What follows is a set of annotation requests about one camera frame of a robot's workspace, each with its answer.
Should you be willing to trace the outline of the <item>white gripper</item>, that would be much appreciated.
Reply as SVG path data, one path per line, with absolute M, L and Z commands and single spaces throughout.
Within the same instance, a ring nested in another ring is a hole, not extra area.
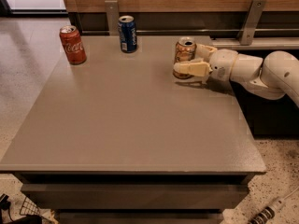
M 195 55 L 202 59 L 175 63 L 173 71 L 176 75 L 194 77 L 210 76 L 219 81 L 228 81 L 238 52 L 230 49 L 218 49 L 212 46 L 197 44 Z

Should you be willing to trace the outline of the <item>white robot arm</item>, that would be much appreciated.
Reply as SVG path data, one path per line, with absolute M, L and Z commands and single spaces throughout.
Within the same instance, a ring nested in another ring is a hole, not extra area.
M 286 51 L 274 51 L 261 58 L 197 44 L 194 54 L 196 59 L 175 62 L 174 72 L 230 80 L 268 100 L 288 95 L 299 106 L 299 60 Z

